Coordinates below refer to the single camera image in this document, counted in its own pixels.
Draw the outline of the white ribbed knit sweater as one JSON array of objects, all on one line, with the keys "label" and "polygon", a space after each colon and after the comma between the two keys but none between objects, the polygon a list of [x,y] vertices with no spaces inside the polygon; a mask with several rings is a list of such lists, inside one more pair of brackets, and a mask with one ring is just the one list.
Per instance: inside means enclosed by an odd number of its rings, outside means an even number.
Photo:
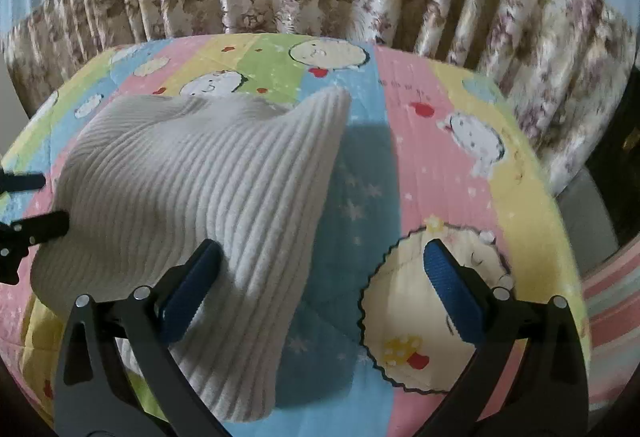
[{"label": "white ribbed knit sweater", "polygon": [[219,243],[218,278],[171,352],[217,419],[266,417],[350,100],[340,87],[292,108],[248,93],[115,99],[66,158],[53,205],[70,229],[38,249],[35,294],[66,317],[81,294],[124,298]]}]

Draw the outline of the pink striped bedding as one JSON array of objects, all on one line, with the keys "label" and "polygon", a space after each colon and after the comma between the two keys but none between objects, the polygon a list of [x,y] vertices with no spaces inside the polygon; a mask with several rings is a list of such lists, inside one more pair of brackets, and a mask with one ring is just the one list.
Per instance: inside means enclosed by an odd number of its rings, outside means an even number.
[{"label": "pink striped bedding", "polygon": [[589,412],[620,397],[639,365],[640,241],[633,239],[582,282],[591,336]]}]

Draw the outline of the colourful cartoon quilt bed cover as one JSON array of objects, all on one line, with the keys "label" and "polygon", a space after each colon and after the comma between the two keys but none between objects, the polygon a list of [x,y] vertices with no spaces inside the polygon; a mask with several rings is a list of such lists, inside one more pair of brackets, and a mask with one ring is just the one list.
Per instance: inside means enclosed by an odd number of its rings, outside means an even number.
[{"label": "colourful cartoon quilt bed cover", "polygon": [[570,242],[536,156],[484,78],[388,48],[348,46],[338,67],[291,56],[295,35],[157,40],[108,50],[44,102],[2,163],[58,180],[78,134],[127,94],[175,96],[210,72],[242,92],[292,106],[324,87],[352,96],[306,290],[278,372],[269,417],[232,423],[235,436],[409,436],[442,402],[446,370],[472,348],[423,346],[404,361],[425,384],[380,371],[360,319],[362,290],[385,253],[416,229],[484,242],[506,262],[516,293],[566,297],[590,342]]}]

